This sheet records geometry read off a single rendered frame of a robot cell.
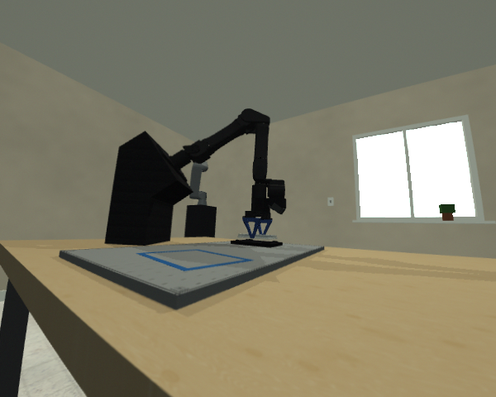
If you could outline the blue tape outline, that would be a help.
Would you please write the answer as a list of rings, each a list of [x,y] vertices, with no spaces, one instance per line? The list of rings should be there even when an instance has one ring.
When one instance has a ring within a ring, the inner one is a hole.
[[[237,259],[242,259],[243,261],[233,261],[233,262],[221,263],[221,264],[216,264],[216,265],[205,265],[205,266],[199,266],[199,267],[193,267],[193,268],[185,268],[185,267],[182,267],[180,265],[176,265],[176,264],[170,263],[168,261],[163,261],[163,260],[161,260],[159,258],[146,255],[147,253],[161,253],[161,252],[173,252],[173,251],[145,252],[145,253],[137,253],[137,254],[138,255],[141,255],[141,256],[144,256],[144,257],[147,257],[147,258],[150,258],[151,260],[158,261],[160,263],[163,263],[163,264],[172,266],[172,267],[177,268],[179,270],[183,270],[183,271],[197,270],[197,269],[214,267],[214,266],[220,266],[220,265],[230,265],[230,264],[235,264],[235,263],[240,263],[240,262],[253,261],[253,260],[246,259],[246,258],[240,258],[240,257],[236,257],[236,256],[229,256],[229,255],[223,255],[223,254],[219,254],[219,253],[215,253],[215,252],[204,251],[204,252],[208,252],[208,253],[212,253],[212,254],[217,254],[217,255],[221,255],[221,256],[229,256],[229,257],[233,257],[233,258],[237,258]]]

